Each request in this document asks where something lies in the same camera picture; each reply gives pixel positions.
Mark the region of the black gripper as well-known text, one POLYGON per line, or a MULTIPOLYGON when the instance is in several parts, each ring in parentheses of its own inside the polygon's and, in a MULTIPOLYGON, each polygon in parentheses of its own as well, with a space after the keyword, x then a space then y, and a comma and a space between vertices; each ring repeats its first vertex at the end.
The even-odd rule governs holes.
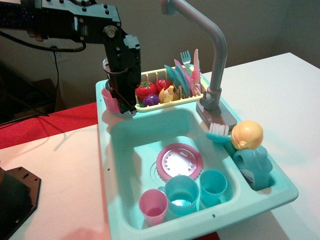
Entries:
POLYGON ((103 44, 108 66, 104 69, 109 86, 116 96, 121 114, 137 113, 135 90, 141 83, 141 48, 136 36, 120 27, 108 25, 103 29, 103 44))

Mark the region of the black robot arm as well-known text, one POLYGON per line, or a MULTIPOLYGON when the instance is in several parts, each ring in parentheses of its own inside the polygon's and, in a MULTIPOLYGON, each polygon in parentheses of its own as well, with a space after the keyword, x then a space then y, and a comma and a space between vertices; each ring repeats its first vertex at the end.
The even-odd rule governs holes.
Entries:
POLYGON ((81 43, 60 52, 81 52, 87 44, 102 44, 106 89, 120 113, 136 114, 136 89, 141 83, 140 43, 127 34, 117 8, 94 0, 21 0, 0 2, 0 27, 26 31, 37 41, 64 39, 81 43))

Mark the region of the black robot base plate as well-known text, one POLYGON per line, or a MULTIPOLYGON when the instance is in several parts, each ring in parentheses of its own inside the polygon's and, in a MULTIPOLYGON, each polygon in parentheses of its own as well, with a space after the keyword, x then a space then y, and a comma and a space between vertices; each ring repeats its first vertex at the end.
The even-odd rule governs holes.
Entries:
POLYGON ((0 238, 8 240, 38 207, 42 180, 20 166, 0 169, 0 238))

